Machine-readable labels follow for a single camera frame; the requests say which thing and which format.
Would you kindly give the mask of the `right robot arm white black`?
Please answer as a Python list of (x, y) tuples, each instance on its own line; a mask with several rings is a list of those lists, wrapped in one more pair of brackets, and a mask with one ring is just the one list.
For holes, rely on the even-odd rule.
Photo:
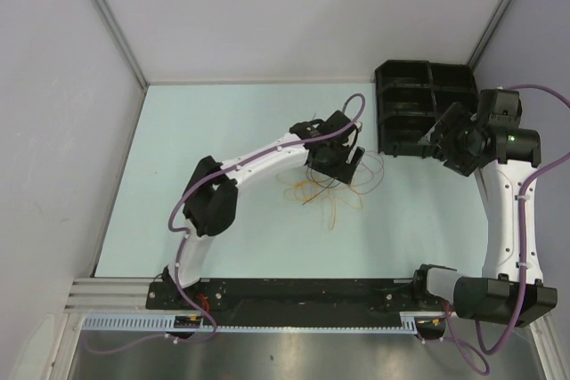
[(476, 112), (454, 102), (430, 141), (444, 166), (476, 180), (488, 223), (480, 277), (423, 264), (413, 276), (411, 300), (431, 310), (444, 299), (463, 319), (526, 327), (554, 309), (558, 292), (544, 286), (535, 245), (533, 193), (542, 161), (540, 135), (520, 126), (516, 91), (484, 90)]

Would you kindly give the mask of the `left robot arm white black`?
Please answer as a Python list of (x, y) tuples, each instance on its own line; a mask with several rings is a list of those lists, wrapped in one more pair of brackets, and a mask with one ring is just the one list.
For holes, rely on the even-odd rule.
[(167, 300), (180, 309), (195, 302), (195, 284), (212, 241), (232, 226), (239, 198), (250, 186), (298, 167), (351, 183), (364, 154), (357, 145), (361, 130), (359, 117), (337, 110), (325, 120), (296, 123), (276, 141), (247, 155), (226, 161), (201, 159), (167, 221), (170, 231), (182, 234), (175, 260), (167, 267)]

